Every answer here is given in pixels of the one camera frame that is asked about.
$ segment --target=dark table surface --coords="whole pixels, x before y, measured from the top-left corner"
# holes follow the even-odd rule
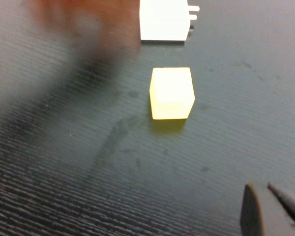
[[[295,0],[190,0],[184,46],[114,70],[20,3],[0,0],[0,235],[237,236],[245,183],[295,190]],[[191,68],[183,125],[151,120],[162,66]]]

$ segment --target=blurred hand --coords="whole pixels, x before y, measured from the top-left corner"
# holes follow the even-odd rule
[[[77,14],[100,21],[99,49],[110,54],[126,50],[137,54],[141,47],[140,0],[29,0],[34,19],[43,27],[75,35]],[[55,15],[59,10],[63,20]]]

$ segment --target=metal pin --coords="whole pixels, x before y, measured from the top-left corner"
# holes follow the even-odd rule
[[[188,6],[189,11],[200,11],[198,6]]]
[[[197,15],[190,15],[190,20],[194,20],[195,21],[195,20],[197,20],[197,18],[198,18]]]

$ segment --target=yellow cube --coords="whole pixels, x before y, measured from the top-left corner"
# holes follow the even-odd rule
[[[154,68],[149,95],[153,119],[187,119],[195,102],[190,68]]]

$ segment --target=white plastic connector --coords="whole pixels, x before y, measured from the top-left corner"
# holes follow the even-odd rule
[[[188,0],[140,0],[140,33],[143,41],[186,41],[190,21],[196,20],[198,6]]]

